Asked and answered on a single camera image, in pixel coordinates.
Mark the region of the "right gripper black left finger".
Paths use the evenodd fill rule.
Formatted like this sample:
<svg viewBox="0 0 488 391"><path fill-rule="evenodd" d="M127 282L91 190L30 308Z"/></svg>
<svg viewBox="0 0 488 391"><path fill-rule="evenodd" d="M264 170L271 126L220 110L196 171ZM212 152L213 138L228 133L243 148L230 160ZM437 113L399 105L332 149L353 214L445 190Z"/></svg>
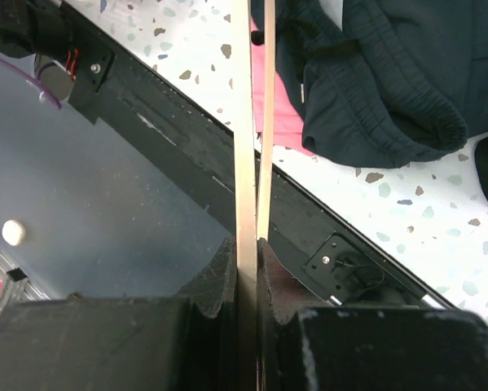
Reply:
<svg viewBox="0 0 488 391"><path fill-rule="evenodd" d="M237 262L234 236L225 238L207 264L175 297L190 299L206 318L216 318L236 297Z"/></svg>

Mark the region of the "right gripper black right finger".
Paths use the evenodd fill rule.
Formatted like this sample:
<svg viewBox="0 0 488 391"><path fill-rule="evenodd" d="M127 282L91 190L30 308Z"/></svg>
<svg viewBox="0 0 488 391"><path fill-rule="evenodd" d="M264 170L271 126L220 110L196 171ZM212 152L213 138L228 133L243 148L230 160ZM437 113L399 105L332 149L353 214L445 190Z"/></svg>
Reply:
<svg viewBox="0 0 488 391"><path fill-rule="evenodd" d="M282 265L265 239L258 240L257 249L266 303L277 323L288 323L298 310L306 307L329 307L326 301L312 293Z"/></svg>

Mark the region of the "beige hanger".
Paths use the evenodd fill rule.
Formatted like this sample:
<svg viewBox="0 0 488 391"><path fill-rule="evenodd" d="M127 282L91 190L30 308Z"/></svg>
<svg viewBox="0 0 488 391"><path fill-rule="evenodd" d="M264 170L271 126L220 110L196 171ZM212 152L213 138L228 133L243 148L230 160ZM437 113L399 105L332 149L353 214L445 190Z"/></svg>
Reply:
<svg viewBox="0 0 488 391"><path fill-rule="evenodd" d="M265 70L261 159L255 159L251 11L248 1L231 2L234 91L235 252L238 296L238 376L240 390L258 388L257 244L270 224L275 127L275 2L264 3Z"/></svg>

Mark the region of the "dark navy shorts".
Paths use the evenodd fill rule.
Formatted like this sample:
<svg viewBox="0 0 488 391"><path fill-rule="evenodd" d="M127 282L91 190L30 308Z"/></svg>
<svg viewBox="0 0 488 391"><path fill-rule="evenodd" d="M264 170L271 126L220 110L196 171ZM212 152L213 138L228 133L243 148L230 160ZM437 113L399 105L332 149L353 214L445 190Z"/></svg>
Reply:
<svg viewBox="0 0 488 391"><path fill-rule="evenodd" d="M488 1L276 4L276 69L302 146L340 165L438 160L488 131Z"/></svg>

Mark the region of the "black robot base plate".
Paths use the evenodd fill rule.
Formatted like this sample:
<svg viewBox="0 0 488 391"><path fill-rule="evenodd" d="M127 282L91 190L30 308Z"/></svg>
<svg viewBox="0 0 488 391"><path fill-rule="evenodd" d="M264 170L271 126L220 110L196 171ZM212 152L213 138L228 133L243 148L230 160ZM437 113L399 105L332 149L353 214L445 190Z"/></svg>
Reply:
<svg viewBox="0 0 488 391"><path fill-rule="evenodd" d="M135 58L72 6L42 1L48 20L78 49L69 103L102 120L229 231L235 229L233 138L229 129ZM334 305L393 292L404 305L448 300L377 248L281 169L272 174L269 241L278 272Z"/></svg>

